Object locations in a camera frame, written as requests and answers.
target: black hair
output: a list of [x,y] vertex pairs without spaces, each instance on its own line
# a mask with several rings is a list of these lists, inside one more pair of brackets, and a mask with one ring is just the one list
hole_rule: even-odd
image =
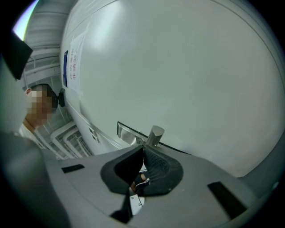
[[37,90],[46,91],[47,97],[52,98],[52,113],[54,113],[57,110],[58,97],[57,97],[56,93],[53,91],[53,89],[50,87],[49,84],[33,85],[31,87],[31,90],[33,90],[33,91],[37,91]]

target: white curved surface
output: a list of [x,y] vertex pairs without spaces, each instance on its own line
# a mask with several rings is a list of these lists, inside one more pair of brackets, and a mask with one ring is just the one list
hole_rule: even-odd
[[85,13],[75,7],[61,61],[89,26],[82,96],[67,88],[67,99],[117,142],[117,121],[146,135],[158,125],[161,142],[244,176],[285,129],[284,71],[276,64],[284,59],[249,26],[251,17],[227,4],[235,13],[210,0],[118,0],[70,28],[73,15]]

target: black rectangular slot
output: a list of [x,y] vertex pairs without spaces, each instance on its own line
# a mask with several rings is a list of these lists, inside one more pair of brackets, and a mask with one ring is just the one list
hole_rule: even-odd
[[75,165],[75,166],[64,167],[64,168],[62,168],[62,171],[64,173],[69,173],[69,172],[73,172],[73,171],[76,171],[76,170],[79,170],[79,169],[83,169],[83,168],[85,168],[83,165],[78,164],[78,165]]
[[231,219],[246,211],[246,207],[221,182],[208,184],[208,188]]

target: white paper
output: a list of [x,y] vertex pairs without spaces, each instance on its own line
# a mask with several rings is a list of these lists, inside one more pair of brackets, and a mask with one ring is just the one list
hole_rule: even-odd
[[75,90],[79,94],[81,94],[79,70],[84,38],[85,32],[71,41],[69,51],[69,76],[67,83],[69,88]]

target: white cylindrical tank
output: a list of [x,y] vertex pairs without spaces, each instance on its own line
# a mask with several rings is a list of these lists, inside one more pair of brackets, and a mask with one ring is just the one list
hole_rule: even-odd
[[225,0],[84,0],[61,45],[66,99],[111,140],[117,122],[234,176],[285,129],[284,54],[249,5]]

